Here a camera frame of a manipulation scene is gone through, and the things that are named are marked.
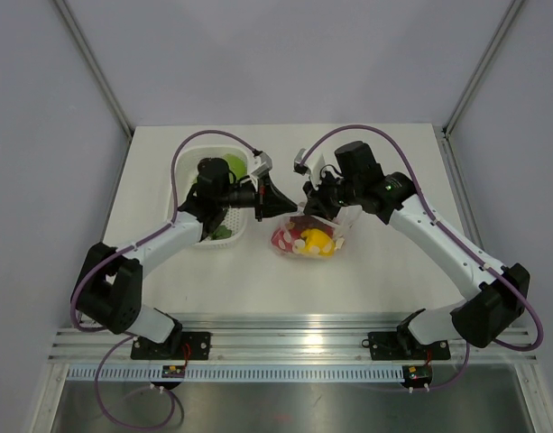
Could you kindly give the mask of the yellow bell pepper toy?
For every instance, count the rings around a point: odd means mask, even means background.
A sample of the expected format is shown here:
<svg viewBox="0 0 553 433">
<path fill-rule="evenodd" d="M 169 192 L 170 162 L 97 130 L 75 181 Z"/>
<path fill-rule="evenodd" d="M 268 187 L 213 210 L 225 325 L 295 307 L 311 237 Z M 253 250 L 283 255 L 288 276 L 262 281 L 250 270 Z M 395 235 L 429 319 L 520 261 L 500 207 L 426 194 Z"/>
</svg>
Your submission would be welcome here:
<svg viewBox="0 0 553 433">
<path fill-rule="evenodd" d="M 304 241 L 300 251 L 305 255 L 329 257 L 335 252 L 334 240 L 322 230 L 310 228 L 303 231 L 300 237 Z"/>
</svg>

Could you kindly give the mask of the dark red grape bunch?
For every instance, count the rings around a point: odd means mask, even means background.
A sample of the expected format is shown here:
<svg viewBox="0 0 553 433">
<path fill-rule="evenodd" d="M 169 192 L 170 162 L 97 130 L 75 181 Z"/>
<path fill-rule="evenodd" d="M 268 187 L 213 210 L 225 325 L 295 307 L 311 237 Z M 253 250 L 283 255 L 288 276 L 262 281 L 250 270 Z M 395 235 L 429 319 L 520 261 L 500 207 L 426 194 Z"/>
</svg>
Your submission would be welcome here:
<svg viewBox="0 0 553 433">
<path fill-rule="evenodd" d="M 307 228 L 317 227 L 321 222 L 313 216 L 291 216 L 285 226 L 292 230 L 305 230 Z"/>
</svg>

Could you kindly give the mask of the clear zip top bag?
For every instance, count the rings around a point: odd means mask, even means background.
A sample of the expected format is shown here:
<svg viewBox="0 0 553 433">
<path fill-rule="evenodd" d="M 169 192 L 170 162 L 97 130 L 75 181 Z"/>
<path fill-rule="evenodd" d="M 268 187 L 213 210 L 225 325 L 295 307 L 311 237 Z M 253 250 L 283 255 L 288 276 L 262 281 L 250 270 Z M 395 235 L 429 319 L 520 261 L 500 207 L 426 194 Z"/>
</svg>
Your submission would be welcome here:
<svg viewBox="0 0 553 433">
<path fill-rule="evenodd" d="M 282 216 L 272 232 L 271 248 L 282 256 L 324 260 L 338 253 L 354 223 L 359 207 L 342 207 L 332 220 L 302 212 Z"/>
</svg>

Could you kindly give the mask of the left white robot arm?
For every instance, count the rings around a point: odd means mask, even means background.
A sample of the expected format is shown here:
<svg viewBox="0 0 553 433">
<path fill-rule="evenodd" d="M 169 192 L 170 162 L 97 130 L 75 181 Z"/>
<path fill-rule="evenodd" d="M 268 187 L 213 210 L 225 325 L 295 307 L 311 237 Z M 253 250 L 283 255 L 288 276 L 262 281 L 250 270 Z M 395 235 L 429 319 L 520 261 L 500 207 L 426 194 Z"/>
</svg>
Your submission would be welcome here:
<svg viewBox="0 0 553 433">
<path fill-rule="evenodd" d="M 226 160 L 205 158 L 171 218 L 145 238 L 124 246 L 97 243 L 89 250 L 70 300 L 70 313 L 92 318 L 100 329 L 135 336 L 153 357 L 171 359 L 182 348 L 183 326 L 143 303 L 143 280 L 174 254 L 212 235 L 231 208 L 251 208 L 257 220 L 296 210 L 273 184 L 272 161 L 261 152 L 252 170 L 237 179 Z"/>
</svg>

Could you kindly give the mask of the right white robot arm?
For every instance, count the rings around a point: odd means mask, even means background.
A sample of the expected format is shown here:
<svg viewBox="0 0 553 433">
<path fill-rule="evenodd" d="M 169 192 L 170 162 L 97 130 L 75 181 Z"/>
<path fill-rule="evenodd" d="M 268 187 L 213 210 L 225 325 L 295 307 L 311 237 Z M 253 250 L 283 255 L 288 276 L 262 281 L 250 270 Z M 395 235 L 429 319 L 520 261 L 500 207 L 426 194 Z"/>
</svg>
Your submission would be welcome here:
<svg viewBox="0 0 553 433">
<path fill-rule="evenodd" d="M 529 272 L 518 263 L 504 265 L 458 233 L 421 199 L 409 176 L 384 173 L 367 143 L 337 148 L 333 170 L 323 160 L 307 163 L 306 156 L 301 151 L 294 162 L 294 170 L 308 176 L 305 214 L 332 219 L 343 207 L 360 207 L 410 239 L 462 296 L 439 309 L 419 309 L 397 326 L 394 344 L 404 357 L 417 357 L 442 340 L 485 348 L 524 313 Z"/>
</svg>

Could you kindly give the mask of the red bell pepper toy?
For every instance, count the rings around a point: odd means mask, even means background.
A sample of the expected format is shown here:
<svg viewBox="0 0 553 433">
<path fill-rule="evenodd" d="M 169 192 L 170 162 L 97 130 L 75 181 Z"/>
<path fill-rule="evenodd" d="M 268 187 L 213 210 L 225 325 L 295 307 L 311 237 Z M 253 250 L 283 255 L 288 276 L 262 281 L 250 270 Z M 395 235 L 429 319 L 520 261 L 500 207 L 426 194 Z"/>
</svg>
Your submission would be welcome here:
<svg viewBox="0 0 553 433">
<path fill-rule="evenodd" d="M 300 230 L 292 225 L 278 227 L 271 237 L 271 246 L 277 253 L 298 253 L 296 242 L 301 239 Z"/>
</svg>

